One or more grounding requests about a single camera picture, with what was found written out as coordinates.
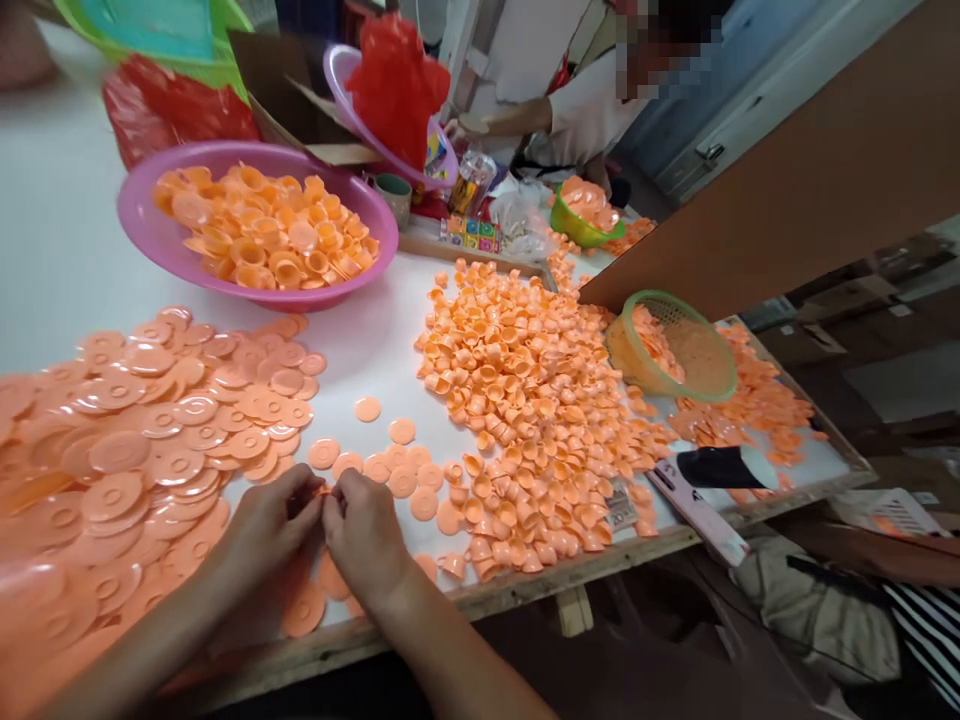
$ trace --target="striped shirt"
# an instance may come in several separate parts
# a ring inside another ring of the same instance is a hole
[[[960,593],[908,583],[884,583],[883,589],[910,652],[960,713]]]

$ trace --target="pink plastic basin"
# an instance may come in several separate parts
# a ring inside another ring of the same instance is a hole
[[[360,64],[360,58],[363,57],[356,48],[349,45],[331,45],[323,54],[323,74],[327,78],[327,84],[333,93],[333,99],[337,104],[337,112],[340,115],[340,121],[352,132],[362,137],[366,143],[379,152],[386,159],[387,168],[398,175],[410,181],[410,184],[417,187],[422,185],[424,190],[449,190],[457,180],[456,153],[453,152],[453,146],[447,139],[446,133],[440,127],[435,117],[430,118],[427,124],[427,138],[437,133],[440,143],[447,149],[447,154],[443,158],[442,168],[447,171],[445,180],[430,177],[423,172],[423,168],[412,168],[403,160],[398,158],[392,152],[387,150],[383,143],[374,137],[373,133],[367,129],[363,121],[353,109],[353,93],[348,92],[347,80],[353,74],[357,65]]]
[[[200,257],[183,245],[190,230],[166,215],[153,202],[151,190],[168,170],[203,165],[214,178],[243,162],[264,175],[292,175],[301,182],[319,175],[327,189],[360,216],[370,234],[380,241],[380,256],[369,270],[351,280],[319,290],[255,290],[224,282],[200,269]],[[140,163],[127,176],[117,197],[120,224],[133,244],[167,272],[178,278],[226,295],[242,297],[280,312],[313,312],[332,307],[357,288],[376,280],[397,254],[399,234],[390,208],[356,175],[331,170],[292,148],[266,143],[212,141],[164,150]]]

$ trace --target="green plastic basket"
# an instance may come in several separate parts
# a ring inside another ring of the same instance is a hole
[[[609,234],[591,227],[567,207],[563,198],[560,197],[560,188],[557,188],[556,201],[553,203],[553,210],[550,211],[550,227],[557,232],[565,233],[573,242],[584,248],[600,247],[607,240],[619,240],[627,231],[623,220],[618,222],[613,232]]]
[[[89,41],[112,62],[122,62],[127,55],[140,52],[137,48],[118,45],[104,35],[87,17],[81,0],[53,0],[63,19],[70,23],[82,38]],[[247,91],[243,88],[240,71],[237,69],[227,29],[253,32],[253,26],[234,0],[210,0],[210,24],[213,30],[213,52],[215,60],[180,58],[153,53],[141,53],[158,65],[174,72],[188,75],[210,87],[231,86],[247,102]]]
[[[633,308],[644,305],[660,323],[670,350],[683,367],[685,380],[667,375],[647,352],[633,327]],[[610,364],[623,380],[651,395],[688,397],[700,402],[729,400],[737,389],[737,365],[727,342],[703,315],[682,300],[659,290],[641,290],[623,304],[607,328]]]

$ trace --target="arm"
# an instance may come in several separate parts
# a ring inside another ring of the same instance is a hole
[[[610,188],[610,176],[607,174],[607,156],[603,153],[594,155],[583,166],[583,179],[596,183],[606,193],[607,198],[613,190]]]
[[[36,720],[113,720],[133,713],[301,545],[320,517],[321,499],[313,496],[321,482],[306,465],[298,465],[273,484],[248,490],[226,534],[197,572],[124,633]]]
[[[553,127],[553,108],[549,98],[537,98],[488,115],[483,121],[487,124],[484,137],[516,137],[541,131],[549,133]],[[451,120],[444,131],[454,144],[464,138],[476,137],[460,127],[458,120]]]
[[[323,525],[347,585],[438,718],[556,717],[410,557],[389,490],[344,471],[324,502]]]

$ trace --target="wooden board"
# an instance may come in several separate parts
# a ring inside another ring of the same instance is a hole
[[[779,368],[782,382],[798,397],[809,400],[807,394],[752,333],[751,338],[758,356]],[[762,522],[876,479],[867,461],[847,442],[816,404],[814,408],[814,422],[830,436],[830,444],[850,466],[850,472],[815,485],[796,488],[769,500],[723,511],[721,514],[734,528]],[[635,538],[618,543],[599,554],[581,553],[576,558],[562,561],[538,575],[512,573],[484,585],[462,588],[448,594],[448,597],[473,622],[578,588],[593,580],[679,552],[699,542],[699,537],[691,528],[676,525],[656,538]],[[164,709],[170,716],[187,712],[210,712],[346,667],[387,649],[379,633],[364,619],[320,628],[307,637],[237,651],[187,669],[167,687],[163,700],[166,706]]]
[[[547,268],[545,263],[523,263],[511,260],[503,255],[494,255],[483,250],[471,250],[462,245],[451,245],[450,243],[440,242],[437,239],[431,239],[423,234],[414,232],[400,233],[400,252],[411,255],[421,255],[423,257],[432,257],[437,260],[447,260],[456,262],[458,258],[463,258],[468,263],[474,261],[486,263],[494,262],[497,265],[497,272],[507,274],[512,270],[517,270],[520,277],[538,277],[543,282],[543,286],[552,292],[557,291],[557,284],[553,279],[553,274]]]

